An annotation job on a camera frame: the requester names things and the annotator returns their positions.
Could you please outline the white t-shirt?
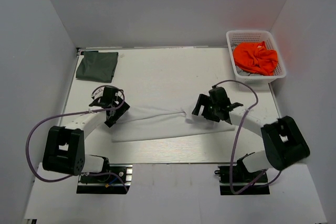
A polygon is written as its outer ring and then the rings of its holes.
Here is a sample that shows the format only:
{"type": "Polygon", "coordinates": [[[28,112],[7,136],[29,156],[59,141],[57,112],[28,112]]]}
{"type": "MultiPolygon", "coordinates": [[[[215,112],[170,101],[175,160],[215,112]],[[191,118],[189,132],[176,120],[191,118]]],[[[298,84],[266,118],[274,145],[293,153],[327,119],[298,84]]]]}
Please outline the white t-shirt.
{"type": "Polygon", "coordinates": [[[111,128],[113,142],[134,142],[233,131],[226,122],[213,122],[192,114],[191,107],[130,108],[111,128]]]}

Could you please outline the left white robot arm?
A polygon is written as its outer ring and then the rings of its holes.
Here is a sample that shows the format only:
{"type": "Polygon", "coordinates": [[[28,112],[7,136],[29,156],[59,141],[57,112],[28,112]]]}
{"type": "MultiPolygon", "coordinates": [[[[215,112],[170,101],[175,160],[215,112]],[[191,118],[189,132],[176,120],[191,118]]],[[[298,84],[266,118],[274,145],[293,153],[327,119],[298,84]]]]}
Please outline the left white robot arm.
{"type": "Polygon", "coordinates": [[[123,90],[103,87],[102,95],[93,98],[87,111],[65,126],[50,128],[43,169],[73,176],[93,173],[98,181],[108,180],[111,175],[108,158],[86,154],[85,139],[101,125],[112,127],[129,108],[123,90]]]}

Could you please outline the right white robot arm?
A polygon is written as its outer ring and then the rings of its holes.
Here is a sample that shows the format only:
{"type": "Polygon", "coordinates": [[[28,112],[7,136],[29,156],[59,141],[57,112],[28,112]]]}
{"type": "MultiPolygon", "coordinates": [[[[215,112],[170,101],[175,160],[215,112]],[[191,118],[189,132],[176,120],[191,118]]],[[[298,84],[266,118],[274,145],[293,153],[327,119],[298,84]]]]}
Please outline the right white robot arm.
{"type": "Polygon", "coordinates": [[[262,138],[262,151],[237,160],[237,175],[245,182],[258,171],[270,168],[282,171],[310,156],[310,148],[292,117],[258,118],[243,104],[231,103],[223,87],[213,87],[209,95],[200,94],[192,115],[201,115],[216,123],[224,121],[237,126],[237,133],[244,128],[262,138]]]}

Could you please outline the folded dark green t-shirt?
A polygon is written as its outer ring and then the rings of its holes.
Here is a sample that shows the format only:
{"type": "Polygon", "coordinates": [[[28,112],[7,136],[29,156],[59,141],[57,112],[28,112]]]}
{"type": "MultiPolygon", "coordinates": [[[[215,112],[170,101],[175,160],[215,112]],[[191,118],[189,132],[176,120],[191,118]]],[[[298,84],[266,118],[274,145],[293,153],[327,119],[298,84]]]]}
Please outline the folded dark green t-shirt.
{"type": "Polygon", "coordinates": [[[111,83],[118,63],[118,52],[85,51],[76,78],[84,81],[111,83]]]}

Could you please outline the grey t-shirt in basket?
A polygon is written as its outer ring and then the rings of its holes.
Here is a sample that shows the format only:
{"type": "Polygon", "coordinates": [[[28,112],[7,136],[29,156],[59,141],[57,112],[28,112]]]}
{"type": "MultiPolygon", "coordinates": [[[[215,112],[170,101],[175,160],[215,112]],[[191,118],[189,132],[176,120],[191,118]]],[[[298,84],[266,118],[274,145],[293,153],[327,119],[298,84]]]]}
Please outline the grey t-shirt in basket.
{"type": "Polygon", "coordinates": [[[244,77],[247,77],[247,76],[261,76],[258,73],[247,72],[247,71],[241,69],[239,66],[236,66],[236,71],[240,76],[244,76],[244,77]]]}

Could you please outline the orange t-shirt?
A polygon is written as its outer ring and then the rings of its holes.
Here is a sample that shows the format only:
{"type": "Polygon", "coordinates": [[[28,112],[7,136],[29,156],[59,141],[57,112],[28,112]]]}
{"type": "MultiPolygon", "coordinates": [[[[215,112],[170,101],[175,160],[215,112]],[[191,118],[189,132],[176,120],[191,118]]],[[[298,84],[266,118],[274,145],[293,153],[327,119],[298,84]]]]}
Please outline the orange t-shirt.
{"type": "Polygon", "coordinates": [[[267,49],[265,41],[240,43],[233,59],[239,70],[261,76],[273,76],[279,62],[277,51],[267,49]]]}

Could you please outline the white plastic basket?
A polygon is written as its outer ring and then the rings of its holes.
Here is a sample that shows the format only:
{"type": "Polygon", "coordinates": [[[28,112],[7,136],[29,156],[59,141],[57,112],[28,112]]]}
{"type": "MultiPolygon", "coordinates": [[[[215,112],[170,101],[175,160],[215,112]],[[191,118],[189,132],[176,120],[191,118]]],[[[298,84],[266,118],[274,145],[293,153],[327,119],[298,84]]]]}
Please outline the white plastic basket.
{"type": "Polygon", "coordinates": [[[251,85],[261,85],[264,83],[271,83],[276,79],[286,76],[285,65],[283,63],[281,54],[278,50],[277,44],[270,32],[264,30],[231,30],[226,33],[229,54],[232,61],[232,66],[235,74],[235,79],[251,85]],[[266,42],[267,49],[273,49],[278,54],[278,65],[273,76],[240,76],[236,71],[236,65],[233,59],[234,48],[243,42],[266,42]]]}

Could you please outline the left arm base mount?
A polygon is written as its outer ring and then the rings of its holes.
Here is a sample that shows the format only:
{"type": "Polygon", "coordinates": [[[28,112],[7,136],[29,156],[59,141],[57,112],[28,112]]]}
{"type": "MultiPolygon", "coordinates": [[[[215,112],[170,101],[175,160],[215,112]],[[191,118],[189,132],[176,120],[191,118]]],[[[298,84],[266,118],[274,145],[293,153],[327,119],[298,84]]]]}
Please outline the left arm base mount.
{"type": "Polygon", "coordinates": [[[102,176],[80,176],[77,183],[77,194],[95,195],[126,195],[132,182],[133,165],[114,164],[110,165],[107,172],[114,173],[120,180],[111,174],[102,176]]]}

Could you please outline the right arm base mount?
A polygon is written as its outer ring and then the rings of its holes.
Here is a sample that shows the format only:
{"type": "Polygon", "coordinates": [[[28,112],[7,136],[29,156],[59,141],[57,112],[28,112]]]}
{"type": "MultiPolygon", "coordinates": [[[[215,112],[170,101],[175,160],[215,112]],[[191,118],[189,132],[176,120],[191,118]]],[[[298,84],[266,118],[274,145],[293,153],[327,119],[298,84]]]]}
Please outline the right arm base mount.
{"type": "MultiPolygon", "coordinates": [[[[233,166],[233,190],[239,191],[248,183],[250,183],[254,178],[256,178],[261,171],[254,173],[244,173],[236,165],[233,166]]],[[[219,166],[214,174],[219,177],[219,189],[221,196],[233,196],[229,185],[229,166],[219,166]]],[[[263,187],[264,184],[268,183],[267,174],[263,174],[253,185],[249,186],[247,189],[242,191],[240,195],[269,195],[269,186],[263,187]]]]}

